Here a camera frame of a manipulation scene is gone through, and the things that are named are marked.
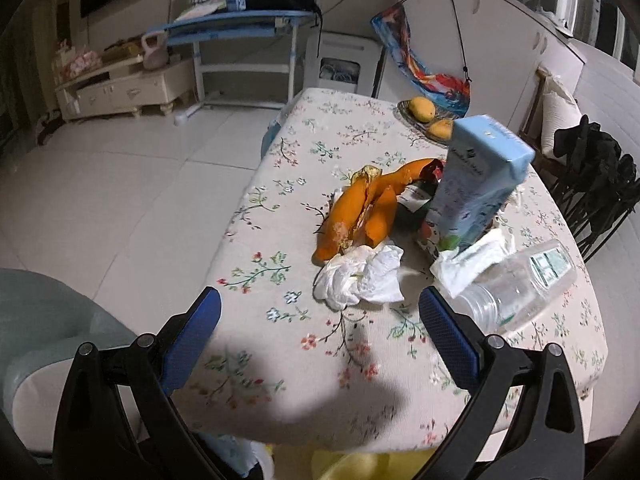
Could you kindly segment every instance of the white tv cabinet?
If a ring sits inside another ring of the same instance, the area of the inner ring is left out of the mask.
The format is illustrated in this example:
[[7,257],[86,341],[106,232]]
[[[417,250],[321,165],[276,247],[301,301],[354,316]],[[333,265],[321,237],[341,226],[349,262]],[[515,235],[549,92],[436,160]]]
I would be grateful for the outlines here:
[[186,101],[194,86],[191,59],[147,71],[142,56],[136,56],[58,86],[56,97],[65,121],[121,113],[139,117],[147,105],[160,105],[168,115],[174,101],[178,97]]

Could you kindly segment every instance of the blue desk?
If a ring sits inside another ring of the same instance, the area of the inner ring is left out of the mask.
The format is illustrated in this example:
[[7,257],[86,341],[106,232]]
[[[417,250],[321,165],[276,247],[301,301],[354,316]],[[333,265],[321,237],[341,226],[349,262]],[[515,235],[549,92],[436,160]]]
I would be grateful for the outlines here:
[[[268,72],[289,75],[287,102],[293,99],[293,83],[296,71],[298,28],[312,18],[312,12],[303,10],[244,10],[241,12],[216,12],[208,16],[167,23],[152,28],[151,32],[165,31],[168,45],[191,43],[193,67],[196,79],[198,103],[183,114],[176,115],[176,124],[184,123],[205,104],[244,105],[280,109],[286,103],[272,101],[237,101],[217,98],[220,92],[205,94],[203,74],[210,72]],[[200,55],[200,43],[211,40],[234,40],[238,38],[273,38],[291,35],[288,63],[211,63],[204,64]]]

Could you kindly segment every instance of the fruit plate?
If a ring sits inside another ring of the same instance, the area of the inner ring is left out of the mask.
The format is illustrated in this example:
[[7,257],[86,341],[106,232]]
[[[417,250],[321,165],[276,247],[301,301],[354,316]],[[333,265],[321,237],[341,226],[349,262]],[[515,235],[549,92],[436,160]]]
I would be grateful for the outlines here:
[[442,119],[459,119],[459,117],[456,114],[438,106],[437,104],[434,104],[434,106],[436,107],[436,116],[433,118],[433,121],[429,123],[421,123],[412,115],[411,111],[409,110],[409,101],[400,101],[398,103],[398,113],[407,126],[414,130],[417,130],[418,133],[423,134],[431,142],[434,142],[439,146],[448,146],[448,140],[440,139],[439,137],[435,137],[429,133],[429,126]]

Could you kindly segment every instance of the white cushion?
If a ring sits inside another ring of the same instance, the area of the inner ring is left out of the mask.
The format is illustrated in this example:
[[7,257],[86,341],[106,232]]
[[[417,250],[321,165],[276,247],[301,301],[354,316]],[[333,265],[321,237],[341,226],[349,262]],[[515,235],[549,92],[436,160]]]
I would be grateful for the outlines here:
[[566,156],[554,156],[556,130],[573,128],[580,124],[582,114],[574,96],[556,76],[548,77],[542,92],[542,138],[540,148],[546,158],[557,160],[566,165]]

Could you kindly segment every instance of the strap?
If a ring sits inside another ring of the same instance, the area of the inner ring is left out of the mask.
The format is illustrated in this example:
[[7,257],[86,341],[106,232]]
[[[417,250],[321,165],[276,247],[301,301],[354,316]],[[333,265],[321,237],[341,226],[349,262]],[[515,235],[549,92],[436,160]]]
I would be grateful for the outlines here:
[[[400,0],[400,4],[404,4],[407,0]],[[460,21],[458,20],[458,11],[456,10],[456,3],[454,0],[451,0],[451,5],[453,6],[453,15],[456,17],[456,27],[458,28],[458,37],[460,38],[460,50],[462,50],[462,61],[465,64],[462,67],[462,70],[465,73],[465,81],[471,83],[471,78],[469,77],[469,69],[466,66],[466,55],[465,55],[465,45],[462,42],[462,31],[460,30]]]
[[320,18],[320,33],[318,34],[318,53],[316,54],[316,57],[320,57],[320,43],[322,41],[322,27],[324,26],[324,18],[322,16],[322,9],[320,9],[317,3],[315,2],[313,3],[311,11],[316,17],[316,24],[313,25],[311,28],[316,28],[318,26],[318,18]]

